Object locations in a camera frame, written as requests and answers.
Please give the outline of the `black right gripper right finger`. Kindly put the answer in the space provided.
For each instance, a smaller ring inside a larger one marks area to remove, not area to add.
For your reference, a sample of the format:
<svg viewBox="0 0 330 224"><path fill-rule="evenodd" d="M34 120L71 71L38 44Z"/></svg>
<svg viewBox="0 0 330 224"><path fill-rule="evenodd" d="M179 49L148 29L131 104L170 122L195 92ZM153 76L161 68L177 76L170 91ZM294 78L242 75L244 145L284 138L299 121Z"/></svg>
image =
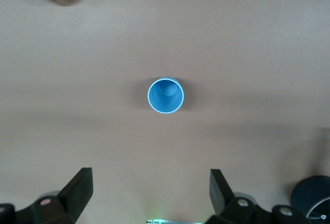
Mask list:
<svg viewBox="0 0 330 224"><path fill-rule="evenodd" d="M271 223L271 213L235 196L219 169L210 170L209 195L215 214L206 223Z"/></svg>

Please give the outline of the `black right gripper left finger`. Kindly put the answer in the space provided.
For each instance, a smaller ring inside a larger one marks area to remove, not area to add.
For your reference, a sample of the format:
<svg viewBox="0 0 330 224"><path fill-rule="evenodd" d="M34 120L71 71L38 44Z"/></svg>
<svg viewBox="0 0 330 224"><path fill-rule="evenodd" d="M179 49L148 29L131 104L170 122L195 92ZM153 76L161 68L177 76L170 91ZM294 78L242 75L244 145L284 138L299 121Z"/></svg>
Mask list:
<svg viewBox="0 0 330 224"><path fill-rule="evenodd" d="M32 205L33 223L76 223L92 195L92 169L82 168L57 195L44 196Z"/></svg>

